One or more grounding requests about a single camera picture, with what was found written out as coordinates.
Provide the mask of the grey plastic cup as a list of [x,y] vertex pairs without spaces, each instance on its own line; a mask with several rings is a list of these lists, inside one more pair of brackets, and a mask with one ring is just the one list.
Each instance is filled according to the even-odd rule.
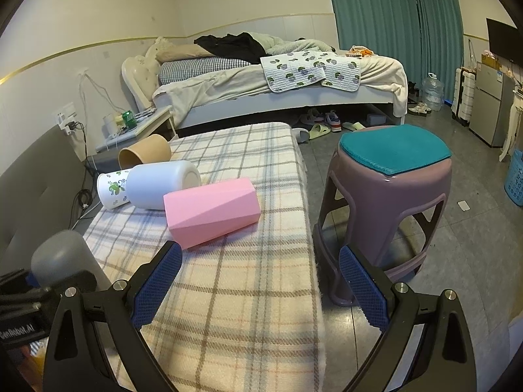
[[43,242],[31,257],[30,270],[40,286],[51,286],[83,271],[94,275],[97,290],[111,286],[82,235],[73,230],[60,231]]

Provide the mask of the white cup green print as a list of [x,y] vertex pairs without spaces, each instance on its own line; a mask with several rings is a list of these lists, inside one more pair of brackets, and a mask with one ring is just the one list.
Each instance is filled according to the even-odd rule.
[[109,173],[100,173],[97,177],[97,196],[107,209],[123,206],[129,203],[127,180],[130,169]]

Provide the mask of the pink faceted cup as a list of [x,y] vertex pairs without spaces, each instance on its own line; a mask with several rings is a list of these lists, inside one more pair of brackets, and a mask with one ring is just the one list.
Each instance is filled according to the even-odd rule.
[[168,230],[184,250],[251,226],[261,215],[248,178],[171,192],[163,200]]

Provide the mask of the plain white cup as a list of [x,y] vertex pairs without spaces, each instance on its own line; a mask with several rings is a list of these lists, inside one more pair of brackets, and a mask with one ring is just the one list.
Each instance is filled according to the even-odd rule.
[[144,164],[133,167],[127,178],[128,200],[140,209],[164,210],[163,196],[199,187],[200,173],[187,160]]

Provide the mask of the green cup on nightstand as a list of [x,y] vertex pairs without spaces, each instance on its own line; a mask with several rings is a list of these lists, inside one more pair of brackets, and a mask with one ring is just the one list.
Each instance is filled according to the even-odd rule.
[[137,126],[137,120],[133,114],[133,111],[125,111],[122,114],[122,120],[127,129],[133,129]]

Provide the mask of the blue laundry basket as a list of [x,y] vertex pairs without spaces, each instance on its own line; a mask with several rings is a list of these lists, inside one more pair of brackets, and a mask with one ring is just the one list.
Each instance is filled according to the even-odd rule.
[[523,163],[522,152],[518,149],[512,154],[503,187],[510,200],[521,207],[523,205]]

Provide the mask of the small grey fridge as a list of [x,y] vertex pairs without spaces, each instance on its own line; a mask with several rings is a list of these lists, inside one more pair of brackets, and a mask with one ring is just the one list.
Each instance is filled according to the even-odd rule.
[[515,85],[512,77],[502,71],[477,64],[469,129],[490,147],[503,146]]

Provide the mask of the clear water jug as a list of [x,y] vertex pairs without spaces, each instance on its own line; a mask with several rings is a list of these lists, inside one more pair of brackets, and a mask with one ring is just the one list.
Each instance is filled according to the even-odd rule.
[[435,73],[429,72],[422,81],[422,103],[427,112],[439,111],[444,102],[444,84]]

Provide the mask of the checkered pillow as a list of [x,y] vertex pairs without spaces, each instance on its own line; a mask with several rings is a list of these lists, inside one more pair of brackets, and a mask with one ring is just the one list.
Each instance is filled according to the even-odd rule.
[[166,85],[171,82],[186,81],[202,74],[250,66],[241,59],[223,57],[199,57],[182,59],[163,63],[158,74],[159,83]]

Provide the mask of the beige pillow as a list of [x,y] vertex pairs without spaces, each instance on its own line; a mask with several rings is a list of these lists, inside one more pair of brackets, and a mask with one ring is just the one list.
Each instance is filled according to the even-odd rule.
[[175,45],[167,38],[158,37],[146,51],[145,56],[163,64],[177,60],[213,57],[213,54],[194,43]]

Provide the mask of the bed with beige sheet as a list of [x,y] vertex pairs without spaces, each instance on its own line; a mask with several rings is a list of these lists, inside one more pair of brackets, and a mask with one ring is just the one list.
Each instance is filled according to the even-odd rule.
[[398,60],[371,53],[361,56],[355,50],[335,51],[325,42],[314,39],[285,41],[266,34],[248,34],[262,45],[268,56],[294,51],[322,51],[356,59],[361,71],[360,87],[355,92],[346,92],[310,85],[274,93],[269,89],[261,63],[161,85],[158,74],[162,64],[145,54],[124,60],[122,79],[139,110],[162,109],[170,105],[177,128],[263,111],[351,104],[390,104],[393,118],[403,121],[407,113],[408,82]]

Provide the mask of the white patterned mat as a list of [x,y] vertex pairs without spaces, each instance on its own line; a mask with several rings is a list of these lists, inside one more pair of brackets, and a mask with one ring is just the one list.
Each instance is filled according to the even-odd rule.
[[355,92],[360,87],[358,61],[333,52],[294,51],[261,58],[269,89],[283,93],[310,85]]

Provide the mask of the black television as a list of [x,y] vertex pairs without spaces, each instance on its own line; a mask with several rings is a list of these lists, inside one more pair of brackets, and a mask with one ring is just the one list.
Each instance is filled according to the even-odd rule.
[[498,20],[486,18],[488,26],[489,53],[481,56],[482,62],[499,70],[499,59],[507,60],[511,66],[522,68],[522,35],[518,30]]

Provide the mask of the teal curtain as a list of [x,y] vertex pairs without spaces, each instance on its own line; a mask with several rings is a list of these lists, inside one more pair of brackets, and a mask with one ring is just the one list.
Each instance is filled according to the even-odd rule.
[[363,45],[399,60],[409,81],[430,73],[452,100],[455,71],[464,61],[458,0],[331,0],[341,48]]

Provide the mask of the black clothing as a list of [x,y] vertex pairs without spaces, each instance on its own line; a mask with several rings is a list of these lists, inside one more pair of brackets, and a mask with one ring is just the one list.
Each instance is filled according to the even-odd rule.
[[259,65],[261,58],[268,56],[262,45],[247,32],[223,37],[200,36],[193,43],[216,57],[240,59],[252,65]]

